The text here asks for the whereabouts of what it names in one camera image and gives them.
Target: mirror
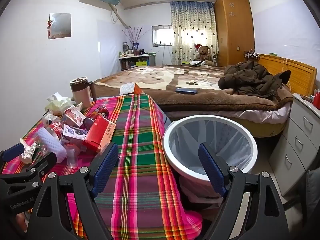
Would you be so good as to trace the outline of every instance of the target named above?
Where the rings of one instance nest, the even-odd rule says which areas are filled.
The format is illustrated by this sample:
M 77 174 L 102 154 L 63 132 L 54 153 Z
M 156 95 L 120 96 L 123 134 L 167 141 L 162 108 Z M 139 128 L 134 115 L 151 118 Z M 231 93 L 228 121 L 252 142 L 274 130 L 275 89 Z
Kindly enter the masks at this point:
M 71 14 L 51 13 L 48 21 L 48 39 L 71 37 Z

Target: trash can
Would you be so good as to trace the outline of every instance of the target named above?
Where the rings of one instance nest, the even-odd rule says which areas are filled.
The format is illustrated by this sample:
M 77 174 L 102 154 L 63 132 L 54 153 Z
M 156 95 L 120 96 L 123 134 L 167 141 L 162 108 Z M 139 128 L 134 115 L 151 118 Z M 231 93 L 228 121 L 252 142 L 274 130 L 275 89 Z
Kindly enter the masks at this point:
M 181 190 L 194 203 L 217 203 L 208 176 L 198 157 L 199 145 L 209 144 L 229 166 L 249 173 L 258 149 L 250 132 L 242 125 L 215 115 L 194 115 L 173 122 L 164 133 L 163 146 L 168 162 L 182 176 Z

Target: white bed sheet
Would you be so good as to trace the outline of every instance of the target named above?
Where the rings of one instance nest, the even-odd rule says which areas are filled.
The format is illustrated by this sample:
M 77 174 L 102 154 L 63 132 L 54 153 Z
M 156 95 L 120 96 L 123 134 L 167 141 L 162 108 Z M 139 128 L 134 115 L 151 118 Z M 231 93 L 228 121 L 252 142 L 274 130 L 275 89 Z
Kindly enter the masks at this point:
M 197 114 L 211 114 L 225 117 L 236 117 L 239 119 L 247 119 L 255 123 L 284 123 L 289 117 L 291 110 L 291 103 L 285 104 L 275 111 L 263 110 L 246 110 L 246 111 L 179 111 L 179 112 L 165 112 L 170 118 L 181 118 Z

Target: wooden headboard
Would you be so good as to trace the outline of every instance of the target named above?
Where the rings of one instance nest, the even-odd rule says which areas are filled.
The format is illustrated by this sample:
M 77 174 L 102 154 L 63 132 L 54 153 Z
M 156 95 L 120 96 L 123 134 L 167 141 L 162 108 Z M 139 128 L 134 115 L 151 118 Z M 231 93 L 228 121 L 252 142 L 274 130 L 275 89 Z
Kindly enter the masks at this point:
M 298 93 L 305 96 L 313 95 L 317 69 L 307 64 L 291 59 L 284 60 L 282 57 L 269 56 L 261 54 L 258 63 L 263 65 L 271 74 L 275 75 L 287 70 L 291 71 L 288 87 L 291 87 L 292 93 Z

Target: fleece blanket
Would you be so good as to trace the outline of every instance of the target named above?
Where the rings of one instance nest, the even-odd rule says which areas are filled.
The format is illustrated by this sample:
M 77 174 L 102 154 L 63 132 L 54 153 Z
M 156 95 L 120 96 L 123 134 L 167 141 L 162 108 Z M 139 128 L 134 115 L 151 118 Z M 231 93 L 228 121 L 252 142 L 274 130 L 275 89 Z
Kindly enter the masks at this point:
M 293 101 L 290 90 L 281 86 L 272 101 L 220 90 L 218 81 L 226 67 L 146 66 L 119 72 L 95 81 L 97 97 L 119 95 L 122 84 L 136 82 L 165 112 L 277 110 Z M 197 89 L 182 95 L 176 88 Z
M 182 207 L 172 168 L 162 149 L 163 116 L 155 102 L 144 94 L 101 99 L 92 103 L 85 115 L 99 106 L 108 109 L 109 119 L 117 125 L 112 141 L 119 147 L 119 164 L 104 191 L 95 198 L 114 239 L 196 238 L 202 228 L 202 218 Z M 43 127 L 41 121 L 24 137 L 28 145 L 34 142 L 40 127 Z M 81 153 L 78 167 L 89 165 L 93 158 Z M 6 164 L 3 173 L 17 173 L 23 168 L 17 157 Z M 61 176 L 76 170 L 68 168 L 64 160 L 51 171 Z M 68 194 L 68 201 L 75 230 L 85 238 L 73 194 Z

